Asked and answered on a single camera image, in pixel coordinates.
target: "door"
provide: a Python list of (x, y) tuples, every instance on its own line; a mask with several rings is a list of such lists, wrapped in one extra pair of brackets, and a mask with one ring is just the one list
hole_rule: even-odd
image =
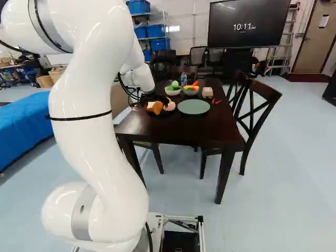
[[(293, 73), (321, 73), (336, 35), (336, 3), (316, 0), (307, 33), (293, 67)], [(324, 15), (329, 15), (325, 28), (319, 28)]]

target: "plastic water bottle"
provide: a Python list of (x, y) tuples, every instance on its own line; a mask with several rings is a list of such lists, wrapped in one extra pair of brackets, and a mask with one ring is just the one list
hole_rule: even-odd
[(184, 87), (187, 85), (187, 75), (185, 72), (181, 74), (181, 86)]

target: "metal ladder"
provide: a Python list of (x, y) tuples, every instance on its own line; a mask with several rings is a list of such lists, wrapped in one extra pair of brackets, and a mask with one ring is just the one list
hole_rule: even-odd
[[(288, 9), (288, 16), (291, 15), (290, 20), (286, 20), (286, 24), (289, 24), (289, 29), (287, 32), (282, 33), (282, 36), (287, 36), (286, 42), (284, 44), (280, 44), (279, 46), (270, 47), (267, 52), (266, 57), (266, 68), (264, 74), (272, 75), (273, 69), (281, 68), (280, 75), (284, 75), (286, 73), (290, 73), (290, 60), (292, 55), (292, 47), (293, 47), (293, 38), (295, 33), (294, 24), (296, 22), (296, 16), (300, 9), (300, 2), (296, 2), (295, 4), (291, 4)], [(285, 53), (283, 56), (277, 56), (277, 53), (281, 48), (285, 49)], [(275, 66), (275, 60), (282, 60), (282, 64), (280, 66)]]

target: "door frame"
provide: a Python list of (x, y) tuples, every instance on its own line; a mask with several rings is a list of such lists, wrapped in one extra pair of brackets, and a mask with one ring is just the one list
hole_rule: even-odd
[(303, 35), (303, 37), (302, 37), (302, 42), (301, 42), (300, 48), (299, 48), (299, 50), (298, 50), (298, 54), (296, 55), (296, 58), (295, 58), (295, 61), (294, 61), (294, 65), (293, 65), (293, 67), (292, 67), (292, 70), (295, 69), (296, 63), (297, 63), (298, 58), (299, 58), (299, 56), (300, 56), (301, 49), (302, 49), (303, 43), (305, 42), (305, 38), (306, 38), (306, 36), (307, 36), (307, 32), (308, 32), (308, 29), (309, 29), (309, 26), (310, 26), (310, 22), (311, 22), (311, 19), (312, 19), (312, 17), (313, 17), (314, 11), (315, 11), (315, 7), (316, 7), (316, 3), (317, 3), (317, 1), (319, 1), (319, 0), (314, 0), (313, 8), (311, 9), (311, 13), (310, 13), (309, 20), (308, 20), (308, 23), (307, 23), (307, 28), (306, 28), (306, 30), (304, 31), (305, 33), (304, 33), (304, 35)]
[(324, 70), (324, 68), (325, 68), (325, 66), (326, 66), (326, 64), (327, 64), (327, 61), (328, 61), (329, 56), (330, 56), (330, 54), (331, 54), (331, 51), (332, 51), (332, 49), (334, 48), (335, 42), (336, 42), (336, 34), (335, 34), (334, 39), (333, 39), (333, 41), (332, 41), (332, 43), (331, 43), (331, 46), (330, 46), (329, 51), (328, 51), (328, 53), (327, 53), (327, 56), (326, 56), (325, 59), (324, 59), (323, 65), (322, 65), (322, 67), (321, 67), (321, 69), (320, 69), (320, 74), (323, 72), (323, 70)]

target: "table leg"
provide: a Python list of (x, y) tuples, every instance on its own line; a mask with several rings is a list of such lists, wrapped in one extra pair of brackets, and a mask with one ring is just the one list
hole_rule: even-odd
[(229, 178), (233, 158), (235, 157), (235, 151), (231, 148), (223, 148), (222, 158), (220, 159), (217, 190), (215, 203), (221, 204), (227, 179)]
[(131, 166), (133, 167), (137, 175), (140, 177), (140, 179), (142, 180), (142, 183), (146, 186), (145, 180), (143, 178), (142, 171), (140, 168), (138, 156), (137, 156), (137, 153), (135, 152), (133, 141), (128, 140), (124, 136), (118, 136), (118, 140), (120, 144), (119, 146), (123, 150), (128, 162), (131, 164)]

